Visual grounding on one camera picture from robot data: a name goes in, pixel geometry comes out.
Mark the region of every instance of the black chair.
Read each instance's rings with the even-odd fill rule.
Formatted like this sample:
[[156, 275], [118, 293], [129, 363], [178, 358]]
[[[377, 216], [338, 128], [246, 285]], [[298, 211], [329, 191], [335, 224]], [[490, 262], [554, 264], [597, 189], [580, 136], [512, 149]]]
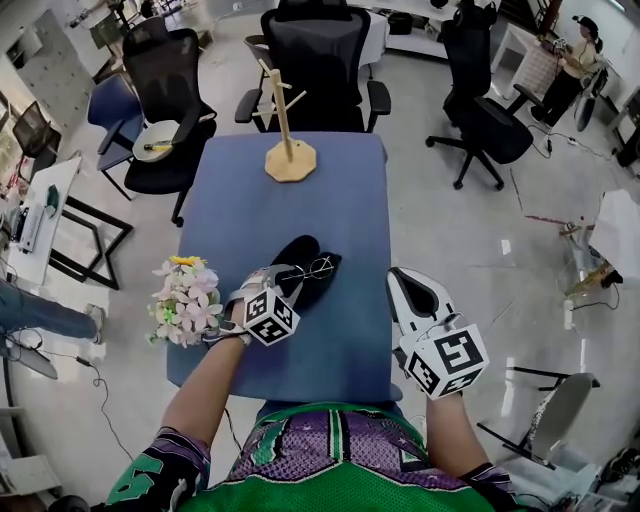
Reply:
[[[171, 222], [181, 227], [180, 210], [193, 184], [207, 140], [216, 130], [214, 119], [199, 122], [214, 110], [200, 99], [198, 89], [198, 37], [191, 29], [158, 30], [150, 18], [133, 27], [123, 45], [123, 61], [136, 89], [145, 119], [150, 123], [173, 120], [180, 127], [173, 151], [153, 163], [134, 160], [124, 180], [126, 188], [141, 194], [178, 192]], [[108, 149], [120, 127], [111, 127], [101, 148]], [[122, 139], [119, 144], [126, 144]]]
[[[267, 11], [262, 31], [273, 65], [285, 89], [285, 101], [307, 91], [295, 107], [287, 111], [292, 131], [364, 132], [362, 97], [358, 90], [358, 63], [369, 31], [369, 14], [359, 8], [335, 2], [300, 2], [299, 5]], [[391, 112], [391, 97], [382, 82], [367, 82], [371, 114], [366, 128], [372, 132], [378, 116]], [[237, 123], [252, 119], [258, 130], [279, 131], [276, 116], [266, 127], [257, 111], [262, 91], [248, 91], [236, 110]]]
[[446, 21], [442, 38], [453, 76], [453, 90], [445, 100], [444, 111], [460, 129], [461, 140], [429, 137], [426, 144], [433, 147], [437, 142], [467, 152], [462, 171], [453, 183], [456, 190], [462, 188], [473, 157], [496, 179], [496, 189], [502, 190], [504, 182], [487, 155], [499, 164], [514, 162], [531, 146], [533, 136], [507, 109], [483, 97], [491, 87], [489, 27], [468, 28], [464, 23]]
[[[51, 167], [56, 162], [62, 136], [51, 128], [51, 122], [44, 118], [37, 101], [29, 105], [18, 118], [13, 126], [13, 135], [22, 149], [18, 176], [31, 183], [38, 171]], [[20, 174], [25, 157], [34, 159], [28, 180]]]

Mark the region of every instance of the pegboard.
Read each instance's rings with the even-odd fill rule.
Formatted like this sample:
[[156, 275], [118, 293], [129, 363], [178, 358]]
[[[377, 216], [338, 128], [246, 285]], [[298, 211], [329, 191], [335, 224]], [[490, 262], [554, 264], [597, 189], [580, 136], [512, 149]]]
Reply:
[[62, 134], [69, 135], [85, 118], [94, 82], [50, 10], [34, 26], [42, 49], [18, 75]]

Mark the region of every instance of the jeans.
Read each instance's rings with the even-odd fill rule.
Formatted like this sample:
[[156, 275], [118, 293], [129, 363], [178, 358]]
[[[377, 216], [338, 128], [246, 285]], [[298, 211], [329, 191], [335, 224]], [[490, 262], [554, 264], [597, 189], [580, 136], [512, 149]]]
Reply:
[[84, 313], [36, 297], [0, 280], [0, 329], [41, 327], [72, 338], [94, 338], [96, 323]]

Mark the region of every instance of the wall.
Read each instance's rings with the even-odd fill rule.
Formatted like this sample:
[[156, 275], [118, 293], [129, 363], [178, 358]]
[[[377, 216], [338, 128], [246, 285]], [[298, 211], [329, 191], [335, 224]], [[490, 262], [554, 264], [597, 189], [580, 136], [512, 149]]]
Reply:
[[555, 30], [560, 37], [573, 43], [580, 38], [579, 26], [571, 19], [573, 16], [589, 16], [597, 23], [604, 42], [602, 54], [622, 78], [617, 93], [611, 93], [618, 109], [640, 86], [640, 31], [629, 18], [633, 14], [633, 11], [623, 13], [607, 0], [564, 0]]

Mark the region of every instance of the wire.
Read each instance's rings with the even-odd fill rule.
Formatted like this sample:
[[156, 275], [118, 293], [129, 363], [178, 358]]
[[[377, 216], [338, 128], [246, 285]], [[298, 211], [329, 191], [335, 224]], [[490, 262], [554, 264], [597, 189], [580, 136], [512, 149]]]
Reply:
[[105, 390], [105, 397], [104, 397], [104, 401], [102, 402], [102, 406], [100, 407], [100, 412], [102, 412], [105, 419], [107, 420], [107, 424], [109, 425], [109, 430], [111, 430], [111, 433], [113, 434], [113, 437], [115, 438], [116, 443], [118, 443], [118, 446], [122, 448], [122, 450], [127, 454], [127, 457], [129, 457], [131, 462], [133, 462], [133, 457], [131, 456], [131, 453], [129, 453], [129, 450], [127, 450], [123, 446], [122, 442], [120, 441], [120, 438], [118, 437], [118, 434], [116, 433], [115, 429], [113, 428], [113, 425], [111, 424], [111, 419], [109, 418], [106, 411], [104, 410], [104, 407], [107, 405], [107, 401], [109, 400], [109, 386], [107, 385], [107, 381], [104, 380], [104, 378], [102, 378], [102, 375], [100, 375], [100, 370], [98, 370], [92, 363], [90, 363], [86, 359], [79, 356], [70, 356], [68, 354], [58, 354], [56, 352], [50, 352], [48, 350], [39, 350], [39, 352], [42, 352], [44, 354], [51, 354], [58, 357], [67, 357], [69, 359], [75, 359], [81, 365], [86, 366], [87, 368], [93, 368], [95, 370], [97, 377], [93, 379], [93, 385], [96, 388], [99, 388], [100, 384], [103, 384], [104, 390]]
[[231, 414], [229, 414], [229, 410], [226, 407], [224, 408], [224, 413], [227, 415], [227, 419], [229, 420], [229, 429], [231, 430], [231, 435], [233, 436], [233, 442], [236, 443], [236, 446], [238, 447], [238, 451], [242, 453], [242, 447], [240, 446], [240, 443], [238, 442], [238, 438], [236, 437], [236, 433], [233, 430], [233, 422], [231, 421]]
[[618, 290], [618, 285], [616, 285], [616, 283], [613, 283], [613, 287], [616, 289], [616, 295], [618, 296], [615, 306], [612, 306], [611, 304], [608, 304], [606, 302], [597, 301], [590, 302], [589, 304], [583, 304], [582, 306], [576, 306], [571, 311], [577, 311], [578, 309], [589, 308], [591, 306], [607, 306], [611, 311], [615, 311], [620, 305], [620, 290]]
[[[568, 141], [571, 142], [575, 142], [576, 144], [578, 144], [578, 146], [582, 147], [583, 149], [586, 149], [589, 153], [591, 153], [593, 156], [597, 156], [599, 158], [604, 158], [607, 162], [611, 161], [611, 158], [613, 157], [613, 155], [604, 155], [602, 153], [598, 153], [596, 151], [594, 151], [593, 149], [591, 149], [589, 146], [585, 146], [582, 142], [580, 142], [578, 139], [576, 139], [575, 137], [570, 137], [569, 135], [565, 135], [564, 133], [560, 133], [560, 132], [551, 132], [551, 131], [546, 131], [543, 130], [542, 128], [540, 128], [539, 126], [536, 126], [535, 124], [530, 124], [527, 126], [527, 128], [535, 128], [536, 130], [538, 130], [539, 132], [544, 133], [545, 135], [547, 135], [548, 137], [562, 137], [564, 139], [567, 139]], [[544, 154], [542, 154], [540, 152], [540, 150], [538, 148], [535, 147], [535, 145], [533, 146], [538, 153], [540, 153], [542, 156], [544, 156], [545, 158], [547, 158]]]

